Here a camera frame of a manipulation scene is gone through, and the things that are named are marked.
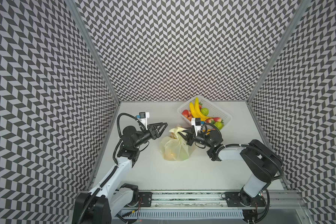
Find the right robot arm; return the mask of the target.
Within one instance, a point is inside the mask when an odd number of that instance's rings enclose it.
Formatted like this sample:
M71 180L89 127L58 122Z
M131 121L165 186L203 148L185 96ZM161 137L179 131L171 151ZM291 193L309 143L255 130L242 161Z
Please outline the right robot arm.
M212 161L244 161L252 172L248 181L238 193L239 203L250 207L253 199L266 190L271 182L283 178L281 158L259 140L248 144L222 144L222 134L218 130L195 132L191 129L179 132L191 146L198 143L208 147L207 155Z

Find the yellow plastic bag orange print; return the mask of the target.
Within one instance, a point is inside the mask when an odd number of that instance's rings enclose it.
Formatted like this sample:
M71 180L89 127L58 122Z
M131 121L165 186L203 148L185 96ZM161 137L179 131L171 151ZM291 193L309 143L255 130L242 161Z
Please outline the yellow plastic bag orange print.
M167 161L184 161L190 158L195 151L195 146L189 146L178 132L186 131L186 128L177 126L170 129L169 136L164 137L159 146L160 153Z

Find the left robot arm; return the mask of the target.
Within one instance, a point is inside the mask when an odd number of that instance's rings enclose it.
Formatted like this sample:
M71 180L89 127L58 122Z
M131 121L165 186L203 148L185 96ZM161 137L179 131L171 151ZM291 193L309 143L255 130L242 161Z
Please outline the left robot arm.
M137 185L121 184L137 162L142 144L160 138L166 122L148 124L148 112L137 116L120 113L117 116L119 141L113 152L114 165L89 192L80 193L74 204L73 224L110 224L117 217L126 224L131 221L120 215L125 207L140 206Z

